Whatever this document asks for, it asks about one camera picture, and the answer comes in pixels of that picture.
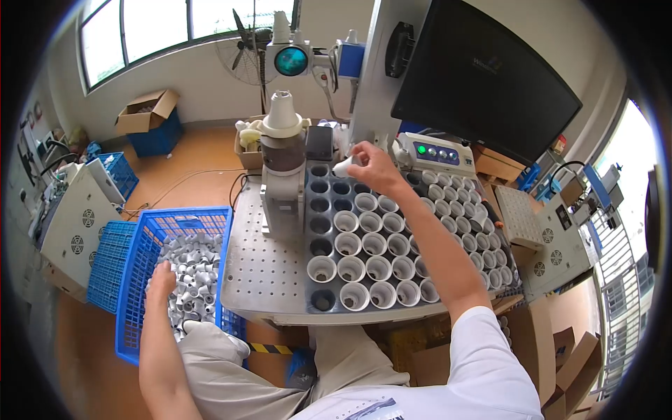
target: pile of white plastic parts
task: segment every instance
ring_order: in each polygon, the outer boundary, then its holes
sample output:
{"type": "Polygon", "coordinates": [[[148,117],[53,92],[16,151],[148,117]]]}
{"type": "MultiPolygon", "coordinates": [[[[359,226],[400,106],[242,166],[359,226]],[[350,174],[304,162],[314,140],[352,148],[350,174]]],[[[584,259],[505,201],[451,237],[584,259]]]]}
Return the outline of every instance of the pile of white plastic parts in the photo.
{"type": "Polygon", "coordinates": [[[175,340],[184,338],[186,320],[215,323],[221,251],[222,235],[199,232],[164,239],[157,265],[170,261],[175,272],[175,289],[168,296],[168,317],[175,340]]]}

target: left hand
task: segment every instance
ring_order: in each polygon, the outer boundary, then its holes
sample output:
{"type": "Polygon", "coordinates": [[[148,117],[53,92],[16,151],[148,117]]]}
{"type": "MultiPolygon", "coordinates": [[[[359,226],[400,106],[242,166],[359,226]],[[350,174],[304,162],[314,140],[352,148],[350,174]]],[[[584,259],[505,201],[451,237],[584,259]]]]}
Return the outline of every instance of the left hand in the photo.
{"type": "Polygon", "coordinates": [[[148,301],[167,301],[168,295],[175,289],[177,281],[174,271],[170,270],[170,262],[164,261],[157,265],[152,274],[152,280],[147,291],[148,301]]]}

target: hand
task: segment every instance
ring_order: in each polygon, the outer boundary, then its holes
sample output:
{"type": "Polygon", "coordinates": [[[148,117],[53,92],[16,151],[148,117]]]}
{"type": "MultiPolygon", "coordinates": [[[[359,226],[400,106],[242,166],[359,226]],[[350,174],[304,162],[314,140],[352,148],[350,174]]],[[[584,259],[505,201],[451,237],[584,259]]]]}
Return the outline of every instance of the hand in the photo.
{"type": "Polygon", "coordinates": [[[166,302],[168,295],[175,289],[177,281],[174,271],[170,270],[170,262],[164,261],[157,265],[152,274],[149,290],[147,291],[148,301],[166,302]]]}
{"type": "Polygon", "coordinates": [[[357,155],[364,166],[350,165],[347,174],[364,182],[375,192],[395,200],[399,191],[408,187],[388,154],[368,141],[355,144],[350,154],[357,155]]]}

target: white t-shirt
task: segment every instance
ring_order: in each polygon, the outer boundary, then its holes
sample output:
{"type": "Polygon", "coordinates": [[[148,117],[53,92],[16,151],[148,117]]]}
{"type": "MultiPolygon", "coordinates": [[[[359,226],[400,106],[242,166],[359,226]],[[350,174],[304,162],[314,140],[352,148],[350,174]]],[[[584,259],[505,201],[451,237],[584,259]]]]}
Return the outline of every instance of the white t-shirt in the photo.
{"type": "Polygon", "coordinates": [[[291,420],[543,420],[539,396],[513,355],[492,310],[467,310],[452,329],[447,385],[352,386],[291,420]]]}

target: blue plastic crate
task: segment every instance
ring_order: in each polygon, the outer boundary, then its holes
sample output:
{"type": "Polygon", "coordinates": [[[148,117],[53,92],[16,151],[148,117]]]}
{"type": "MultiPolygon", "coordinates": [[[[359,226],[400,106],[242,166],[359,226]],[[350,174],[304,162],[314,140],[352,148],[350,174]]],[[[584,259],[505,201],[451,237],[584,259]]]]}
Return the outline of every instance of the blue plastic crate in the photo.
{"type": "Polygon", "coordinates": [[[113,314],[117,313],[119,285],[124,275],[135,222],[111,221],[100,236],[91,264],[87,300],[113,314]]]}
{"type": "Polygon", "coordinates": [[[131,169],[124,157],[124,152],[104,153],[98,155],[98,157],[103,163],[105,170],[110,173],[114,185],[116,185],[124,199],[128,200],[130,194],[135,190],[136,185],[138,185],[139,179],[135,176],[133,169],[131,169]]]}
{"type": "MultiPolygon", "coordinates": [[[[145,210],[140,214],[138,225],[131,240],[128,259],[119,291],[117,307],[117,327],[114,347],[117,356],[138,365],[140,355],[140,332],[144,316],[144,288],[154,272],[163,239],[168,236],[190,235],[205,232],[210,235],[222,234],[221,263],[217,281],[217,301],[219,301],[230,226],[233,210],[230,206],[172,208],[165,210],[145,210]]],[[[227,333],[241,337],[245,335],[245,320],[216,305],[215,323],[227,333]]]]}
{"type": "Polygon", "coordinates": [[[179,122],[177,108],[174,108],[160,126],[148,132],[127,134],[127,136],[138,157],[145,157],[167,155],[173,150],[183,133],[184,129],[179,122]]]}

